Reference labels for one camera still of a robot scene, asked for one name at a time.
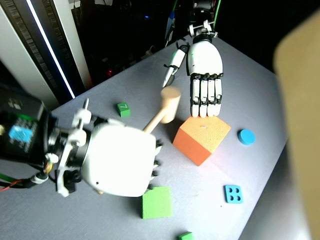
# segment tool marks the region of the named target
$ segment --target white light strip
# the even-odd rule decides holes
[[[74,98],[75,98],[74,92],[72,91],[72,89],[71,89],[71,87],[70,87],[70,85],[69,85],[69,83],[68,83],[68,81],[67,81],[67,78],[66,78],[66,76],[65,76],[65,74],[64,74],[64,71],[62,71],[62,68],[61,68],[61,66],[60,66],[60,64],[59,64],[59,62],[58,62],[58,59],[57,59],[57,57],[56,57],[56,55],[55,55],[55,53],[54,53],[54,50],[52,49],[52,47],[51,47],[51,45],[50,45],[50,42],[49,42],[49,40],[48,40],[48,38],[47,38],[47,35],[46,35],[46,33],[45,33],[45,31],[44,31],[41,23],[40,23],[40,20],[39,20],[37,14],[36,14],[36,11],[35,11],[35,9],[34,9],[34,6],[33,6],[32,3],[31,3],[31,0],[26,0],[26,3],[28,4],[28,6],[29,6],[29,8],[30,8],[30,10],[31,10],[31,13],[32,13],[32,15],[33,15],[33,18],[34,18],[34,20],[35,20],[35,22],[36,22],[36,24],[37,24],[37,26],[38,26],[38,28],[39,28],[39,30],[40,30],[40,32],[41,32],[41,35],[42,35],[42,37],[43,37],[43,39],[44,39],[44,41],[45,41],[46,46],[47,46],[48,49],[49,49],[49,52],[51,53],[51,56],[52,56],[52,58],[53,58],[53,60],[54,60],[54,62],[55,62],[55,65],[57,66],[57,68],[58,68],[58,70],[59,70],[59,72],[60,72],[60,74],[61,74],[61,76],[62,76],[62,78],[63,78],[63,80],[64,80],[64,83],[65,83],[66,87],[68,88],[68,90],[69,90],[69,92],[70,92],[70,94],[71,94],[71,97],[74,99]]]

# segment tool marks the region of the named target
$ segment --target wooden mallet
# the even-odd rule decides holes
[[[161,110],[143,129],[143,131],[148,134],[150,134],[160,122],[163,124],[168,124],[173,119],[175,119],[181,97],[181,92],[178,88],[174,86],[167,86],[164,89],[162,89],[161,97]]]

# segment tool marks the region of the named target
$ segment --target orange cube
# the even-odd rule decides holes
[[[200,166],[216,150],[230,129],[216,116],[191,116],[179,128],[173,145]]]

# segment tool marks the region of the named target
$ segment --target gray table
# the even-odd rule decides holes
[[[86,183],[77,185],[69,198],[55,192],[51,182],[0,194],[1,239],[70,240],[174,240],[186,231],[196,240],[236,240],[245,227],[277,160],[287,135],[276,76],[220,39],[215,39],[224,65],[220,118],[231,131],[215,153],[196,166],[171,142],[190,115],[189,77],[182,65],[173,85],[182,91],[176,120],[159,125],[153,134],[165,146],[158,186],[170,186],[173,216],[141,219],[141,200],[94,192]],[[142,129],[160,105],[160,90],[174,44],[119,73],[57,108],[61,127],[69,127],[76,109],[90,98],[89,109],[103,117],[121,119],[115,104],[127,102],[131,117],[126,124]],[[252,130],[256,143],[242,145],[237,131]],[[2,173],[29,177],[29,167],[0,161]],[[242,204],[225,202],[223,186],[239,185]]]

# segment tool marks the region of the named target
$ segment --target light green block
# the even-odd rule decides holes
[[[171,191],[168,186],[154,187],[142,196],[142,218],[172,216]]]
[[[194,235],[192,232],[186,232],[180,236],[178,236],[178,240],[194,240]]]
[[[130,111],[128,103],[126,103],[126,102],[118,103],[117,108],[118,108],[118,112],[122,118],[129,117],[131,115],[131,111]]]

